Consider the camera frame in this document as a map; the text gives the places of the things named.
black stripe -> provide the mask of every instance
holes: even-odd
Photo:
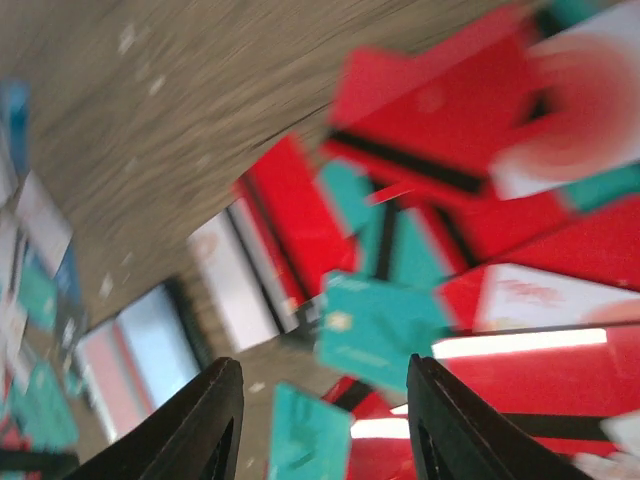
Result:
[[[371,185],[374,192],[385,188],[384,185],[377,183],[375,180],[371,180]],[[378,261],[376,263],[376,272],[373,276],[378,280],[389,280],[397,219],[401,209],[395,199],[384,202],[383,208],[382,232],[380,234],[380,243],[378,244]]]
[[[16,243],[13,246],[13,262],[11,264],[11,278],[9,279],[9,288],[7,289],[11,294],[17,293],[20,288],[20,285],[17,285],[17,283],[19,279],[18,269],[22,268],[22,258],[20,258],[22,241],[22,234],[20,231],[16,232]]]
[[[553,113],[551,91],[548,88],[537,90],[530,95],[530,107],[516,126],[533,123]]]
[[[260,293],[262,295],[262,298],[264,299],[264,302],[267,304],[267,308],[269,309],[269,313],[271,314],[271,318],[273,319],[274,325],[276,326],[280,334],[285,333],[286,331],[284,329],[284,325],[282,324],[282,321],[280,320],[280,315],[278,315],[278,311],[276,310],[276,307],[273,304],[271,297],[269,296],[269,291],[267,290],[267,287],[265,286],[264,282],[262,281],[262,278],[260,277],[260,272],[258,271],[258,267],[253,261],[251,252],[249,251],[249,248],[247,247],[247,244],[244,241],[244,238],[242,238],[242,233],[238,228],[238,224],[236,223],[236,220],[233,218],[233,213],[231,212],[231,208],[227,207],[223,210],[223,212],[227,215],[227,219],[229,220],[229,224],[233,229],[233,233],[235,234],[235,237],[238,240],[238,244],[240,245],[240,248],[242,249],[242,252],[244,253],[245,258],[249,263],[249,267],[251,268],[251,273],[255,277],[256,282],[258,282],[258,286],[260,287]]]
[[[503,415],[532,437],[610,441],[600,428],[600,422],[606,417],[526,413],[505,413]]]
[[[335,402],[333,402],[333,404],[347,412],[353,412],[358,405],[360,405],[372,393],[373,388],[366,383],[356,380],[336,399]]]
[[[549,38],[565,29],[549,8],[541,8],[533,16],[536,28],[544,38]]]
[[[449,234],[449,238],[453,241],[454,245],[458,249],[458,253],[462,256],[468,268],[477,267],[482,262],[473,252],[473,248],[467,242],[462,229],[455,222],[451,214],[444,208],[433,205],[433,209],[438,216],[438,219],[442,222],[442,225]]]
[[[419,175],[446,183],[471,195],[479,195],[487,182],[486,178],[477,177],[470,173],[448,167],[437,159],[398,150],[390,145],[375,142],[345,130],[331,130],[329,140],[343,143],[407,170],[411,170]]]
[[[253,183],[253,179],[249,176],[248,173],[245,173],[240,177],[240,181],[244,184],[245,188],[247,189],[247,193],[251,197],[251,201],[258,208],[258,213],[260,214],[260,217],[262,217],[262,220],[264,221],[267,229],[269,230],[271,237],[276,243],[276,247],[278,247],[278,250],[280,251],[280,255],[282,255],[282,258],[287,264],[287,268],[289,269],[289,272],[291,272],[291,275],[293,276],[293,279],[296,282],[296,285],[300,289],[300,292],[302,292],[302,296],[304,297],[304,300],[305,301],[311,300],[313,298],[313,295],[311,295],[310,289],[307,288],[306,283],[302,279],[302,275],[300,271],[296,268],[293,258],[291,258],[291,256],[287,252],[287,248],[285,247],[282,241],[282,237],[278,235],[278,229],[276,228],[273,220],[269,216],[269,211],[266,208],[262,199],[260,198],[260,195],[258,194],[258,189]]]

card pile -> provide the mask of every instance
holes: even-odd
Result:
[[[28,104],[24,84],[0,84],[0,442],[60,451],[78,440],[66,396],[83,389],[74,350],[88,317],[71,227],[29,170]],[[64,389],[47,359],[23,338],[27,326],[53,337]]]
[[[432,356],[595,478],[621,459],[636,468],[638,32],[640,2],[556,2],[528,17],[499,8],[414,57],[354,51],[329,115],[332,160],[314,175],[283,138],[189,240],[236,350],[281,336],[398,392],[411,354]],[[384,450],[406,433],[407,448],[388,405],[343,409],[351,444],[332,446],[351,460],[331,476],[321,429],[305,426],[315,443],[300,450],[280,397],[273,448],[285,431],[297,446],[272,450],[270,479],[302,478],[291,469],[305,459],[319,462],[313,478],[415,478],[354,473],[371,445],[357,439]],[[301,415],[316,422],[338,397],[307,398]]]

card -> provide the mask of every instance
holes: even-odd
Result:
[[[433,352],[545,447],[609,455],[616,446],[603,429],[606,419],[640,406],[639,342],[634,323],[452,338]]]
[[[36,362],[25,391],[12,387],[9,392],[12,414],[22,431],[39,450],[63,450],[78,441],[78,427],[60,389],[53,368]]]
[[[548,95],[525,45],[515,8],[490,13],[416,58],[430,77],[416,75],[420,82],[408,83],[411,89],[398,89],[374,111],[335,125],[326,147],[388,184],[403,183],[445,204],[493,198],[492,157],[543,130],[551,112],[540,106],[549,103]]]
[[[35,249],[27,243],[24,254],[24,266],[38,270],[42,275],[47,276],[47,269],[38,257]],[[53,277],[53,281],[60,293],[65,295],[76,304],[82,304],[82,292],[80,291],[80,279],[76,267],[76,255],[73,242],[69,244],[67,251],[62,258],[62,263],[58,272]]]
[[[353,270],[353,241],[332,216],[294,137],[278,142],[234,186],[296,306],[322,292],[327,272]]]
[[[447,315],[430,292],[332,272],[318,360],[374,385],[406,391],[412,353],[431,354],[446,332]]]
[[[602,428],[622,450],[640,457],[640,410],[609,418]]]
[[[487,267],[476,330],[618,323],[640,318],[640,293],[512,263]]]
[[[555,101],[547,130],[491,166],[500,198],[532,195],[640,157],[640,3],[611,7],[536,45]]]
[[[38,358],[26,341],[22,342],[18,355],[15,358],[7,358],[7,364],[13,375],[13,386],[22,394],[26,393],[31,382],[31,373],[36,366]]]
[[[358,242],[358,272],[425,290],[450,274],[436,239],[422,228],[418,210],[395,199],[369,204],[368,197],[381,184],[342,161],[327,164],[319,177],[329,205]]]
[[[640,291],[635,260],[640,195],[630,195],[581,217],[564,228],[499,255],[492,263],[512,263],[625,290]],[[439,288],[461,329],[475,329],[486,266],[472,269]]]
[[[11,295],[0,298],[0,342],[9,363],[17,361],[22,345],[27,314]]]
[[[269,480],[343,479],[351,447],[351,414],[291,385],[276,386]]]
[[[58,311],[58,289],[43,271],[25,266],[18,291],[18,301],[29,314],[29,321],[41,330],[51,332]]]
[[[421,225],[436,239],[437,254],[455,273],[482,265],[573,218],[567,202],[551,192],[497,202],[479,211],[449,209],[415,195],[401,201],[415,205]]]
[[[18,188],[18,177],[11,162],[6,134],[0,128],[0,207],[13,196]]]
[[[341,378],[323,397],[353,414],[347,480],[415,480],[405,416],[366,383]]]
[[[71,242],[72,230],[33,172],[25,181],[16,216],[27,230],[29,241],[47,272],[54,276]]]
[[[295,302],[281,286],[243,199],[196,230],[188,242],[235,351],[298,326]]]
[[[22,275],[25,240],[18,224],[8,212],[0,213],[0,291],[15,295]]]

floor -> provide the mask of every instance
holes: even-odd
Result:
[[[230,355],[186,237],[283,132],[319,144],[351,49],[420,52],[498,3],[0,0],[0,75],[32,86],[32,165],[74,227],[94,324],[178,274],[217,355]],[[114,288],[102,299],[106,275]],[[277,342],[237,358],[246,407],[236,477],[261,479],[275,383],[322,393],[337,374]],[[87,459],[104,441],[80,423]]]

